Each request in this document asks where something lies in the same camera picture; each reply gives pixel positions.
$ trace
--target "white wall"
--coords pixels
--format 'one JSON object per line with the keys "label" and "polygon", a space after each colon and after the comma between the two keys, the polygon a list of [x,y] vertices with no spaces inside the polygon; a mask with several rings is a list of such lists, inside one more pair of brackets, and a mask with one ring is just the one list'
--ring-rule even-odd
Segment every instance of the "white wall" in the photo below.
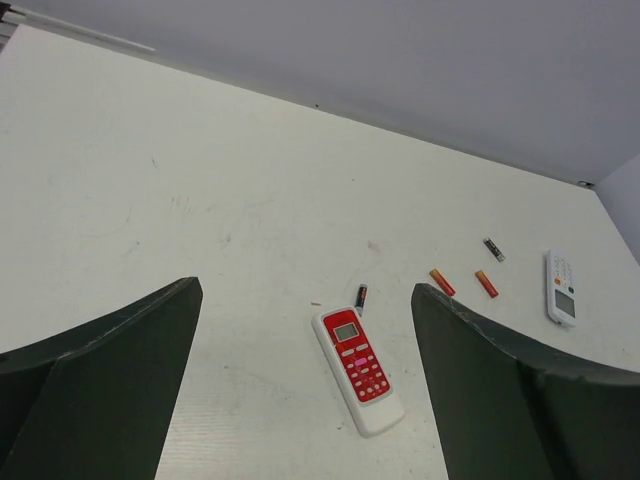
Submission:
{"label": "white wall", "polygon": [[640,155],[598,183],[596,192],[640,263]]}
{"label": "white wall", "polygon": [[18,0],[216,78],[570,182],[640,152],[640,2]]}

